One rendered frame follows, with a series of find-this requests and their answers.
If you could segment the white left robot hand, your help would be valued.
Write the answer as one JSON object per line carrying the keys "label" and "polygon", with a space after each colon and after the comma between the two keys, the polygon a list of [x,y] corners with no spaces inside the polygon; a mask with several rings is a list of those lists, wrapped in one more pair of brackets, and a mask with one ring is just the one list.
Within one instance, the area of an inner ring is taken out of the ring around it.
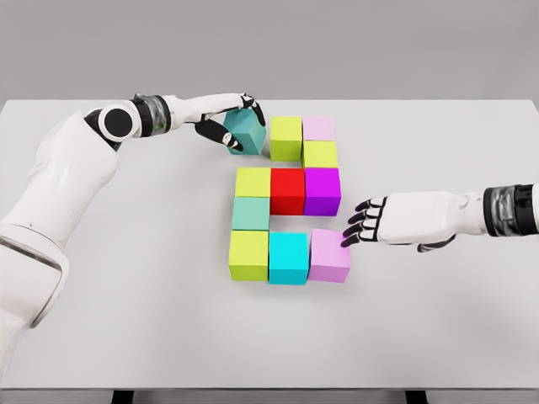
{"label": "white left robot hand", "polygon": [[265,126],[264,113],[259,102],[247,93],[221,93],[188,99],[189,117],[185,123],[195,126],[195,131],[210,141],[222,144],[228,149],[243,151],[243,145],[213,116],[236,109],[251,109],[259,123]]}

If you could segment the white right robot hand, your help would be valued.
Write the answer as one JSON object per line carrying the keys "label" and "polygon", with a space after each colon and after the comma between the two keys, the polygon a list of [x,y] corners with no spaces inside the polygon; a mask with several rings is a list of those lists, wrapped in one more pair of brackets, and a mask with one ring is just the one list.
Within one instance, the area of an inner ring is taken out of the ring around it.
{"label": "white right robot hand", "polygon": [[426,253],[456,238],[456,196],[444,191],[394,193],[359,203],[343,231],[342,247],[361,242],[415,244]]}

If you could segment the teal cube block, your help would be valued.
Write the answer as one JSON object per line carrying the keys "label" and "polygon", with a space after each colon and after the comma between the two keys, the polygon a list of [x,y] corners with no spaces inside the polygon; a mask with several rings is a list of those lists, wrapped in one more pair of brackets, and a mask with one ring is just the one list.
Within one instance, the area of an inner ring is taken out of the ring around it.
{"label": "teal cube block", "polygon": [[233,155],[260,155],[266,136],[266,129],[259,123],[252,109],[228,111],[223,126],[242,144],[241,151],[230,149]]}

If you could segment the yellow-green cube block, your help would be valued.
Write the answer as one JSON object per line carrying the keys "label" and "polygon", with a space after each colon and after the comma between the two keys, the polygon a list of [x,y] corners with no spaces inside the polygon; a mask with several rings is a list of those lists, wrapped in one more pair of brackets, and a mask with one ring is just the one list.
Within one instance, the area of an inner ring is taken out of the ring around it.
{"label": "yellow-green cube block", "polygon": [[310,168],[337,168],[338,154],[335,141],[304,141],[302,166]]}
{"label": "yellow-green cube block", "polygon": [[302,118],[273,116],[270,121],[270,159],[299,162],[302,153]]}
{"label": "yellow-green cube block", "polygon": [[228,267],[232,280],[269,280],[269,233],[232,231]]}
{"label": "yellow-green cube block", "polygon": [[239,167],[237,169],[236,197],[270,197],[270,167]]}

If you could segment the purple cube block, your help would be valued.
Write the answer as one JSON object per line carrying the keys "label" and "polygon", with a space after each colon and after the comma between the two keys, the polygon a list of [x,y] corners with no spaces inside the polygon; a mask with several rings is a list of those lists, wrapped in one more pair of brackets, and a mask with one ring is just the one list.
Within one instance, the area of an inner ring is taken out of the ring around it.
{"label": "purple cube block", "polygon": [[307,167],[305,184],[304,215],[336,216],[338,214],[341,186],[337,168]]}

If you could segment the pale pink cube block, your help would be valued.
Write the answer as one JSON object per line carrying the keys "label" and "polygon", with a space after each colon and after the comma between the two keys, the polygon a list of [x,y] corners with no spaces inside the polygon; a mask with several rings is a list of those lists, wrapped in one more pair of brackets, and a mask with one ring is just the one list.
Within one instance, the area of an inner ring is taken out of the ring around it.
{"label": "pale pink cube block", "polygon": [[302,134],[304,141],[334,141],[334,119],[330,116],[304,116]]}

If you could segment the red cube block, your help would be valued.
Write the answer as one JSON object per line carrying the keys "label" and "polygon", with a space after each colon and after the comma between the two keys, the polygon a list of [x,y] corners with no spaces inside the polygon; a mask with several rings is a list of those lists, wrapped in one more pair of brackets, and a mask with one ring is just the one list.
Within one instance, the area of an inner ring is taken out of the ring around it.
{"label": "red cube block", "polygon": [[271,169],[271,215],[303,215],[305,200],[305,173],[302,168]]}

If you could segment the mint green cube block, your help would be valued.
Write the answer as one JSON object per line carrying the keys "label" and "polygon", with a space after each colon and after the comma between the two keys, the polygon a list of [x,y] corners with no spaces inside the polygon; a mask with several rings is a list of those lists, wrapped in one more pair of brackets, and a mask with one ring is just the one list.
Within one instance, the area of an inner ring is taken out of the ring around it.
{"label": "mint green cube block", "polygon": [[268,231],[270,199],[265,197],[235,197],[232,212],[234,231]]}

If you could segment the cyan cube block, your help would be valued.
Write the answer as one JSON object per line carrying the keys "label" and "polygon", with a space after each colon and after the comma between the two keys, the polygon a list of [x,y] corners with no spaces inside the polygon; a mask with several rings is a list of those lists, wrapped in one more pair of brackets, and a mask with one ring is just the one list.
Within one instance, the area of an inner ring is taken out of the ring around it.
{"label": "cyan cube block", "polygon": [[269,234],[269,283],[300,285],[309,271],[308,236],[304,232],[271,231]]}

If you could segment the white table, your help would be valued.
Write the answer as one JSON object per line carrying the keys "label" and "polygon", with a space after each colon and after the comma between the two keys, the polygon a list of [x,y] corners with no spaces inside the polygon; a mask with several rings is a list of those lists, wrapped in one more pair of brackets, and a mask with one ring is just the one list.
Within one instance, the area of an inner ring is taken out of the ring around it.
{"label": "white table", "polygon": [[[267,117],[334,119],[335,217],[361,201],[539,180],[529,100],[264,101]],[[539,237],[459,236],[440,250],[355,246],[342,284],[235,282],[233,156],[188,125],[129,141],[67,245],[70,273],[19,343],[5,389],[539,387]]]}

